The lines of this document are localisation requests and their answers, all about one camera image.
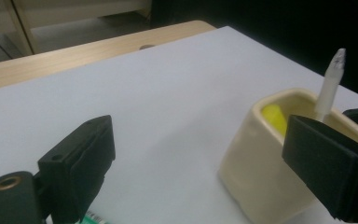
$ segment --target wooden table edge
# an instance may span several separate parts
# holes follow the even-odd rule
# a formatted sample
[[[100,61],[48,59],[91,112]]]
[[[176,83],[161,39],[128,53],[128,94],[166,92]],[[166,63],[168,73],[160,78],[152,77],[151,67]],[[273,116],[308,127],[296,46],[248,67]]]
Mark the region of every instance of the wooden table edge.
[[[0,62],[0,88],[214,29],[205,21],[189,21]]]

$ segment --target screw hole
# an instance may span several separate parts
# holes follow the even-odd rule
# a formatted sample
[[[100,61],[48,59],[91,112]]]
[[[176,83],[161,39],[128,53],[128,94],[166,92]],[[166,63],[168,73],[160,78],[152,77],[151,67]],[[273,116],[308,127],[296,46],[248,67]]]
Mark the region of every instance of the screw hole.
[[[20,184],[21,177],[11,176],[0,181],[0,190],[11,189]]]
[[[152,47],[155,47],[155,45],[142,45],[139,49],[148,49]]]

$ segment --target yellow object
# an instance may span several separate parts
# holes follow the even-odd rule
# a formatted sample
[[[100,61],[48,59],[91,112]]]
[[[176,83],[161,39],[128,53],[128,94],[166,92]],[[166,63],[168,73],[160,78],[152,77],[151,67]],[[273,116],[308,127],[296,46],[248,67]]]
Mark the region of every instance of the yellow object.
[[[278,105],[264,106],[261,114],[283,137],[286,135],[287,122]]]

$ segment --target pen tip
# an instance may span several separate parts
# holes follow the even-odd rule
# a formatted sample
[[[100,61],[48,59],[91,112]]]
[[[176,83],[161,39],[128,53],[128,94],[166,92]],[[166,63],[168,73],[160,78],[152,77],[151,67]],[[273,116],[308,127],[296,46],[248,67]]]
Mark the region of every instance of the pen tip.
[[[339,49],[336,53],[336,55],[334,56],[334,67],[335,68],[339,68],[339,69],[343,69],[344,68],[344,64],[345,64],[345,52],[346,49]]]

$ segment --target cream ceramic cup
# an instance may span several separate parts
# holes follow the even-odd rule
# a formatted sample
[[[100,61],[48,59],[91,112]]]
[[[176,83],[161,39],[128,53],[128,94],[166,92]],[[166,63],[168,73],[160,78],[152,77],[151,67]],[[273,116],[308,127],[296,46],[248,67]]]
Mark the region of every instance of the cream ceramic cup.
[[[222,160],[219,176],[254,224],[283,223],[316,200],[282,158],[284,137],[261,115],[266,105],[280,106],[284,117],[315,118],[316,94],[290,89],[253,105]],[[324,123],[358,142],[358,125],[333,108]]]

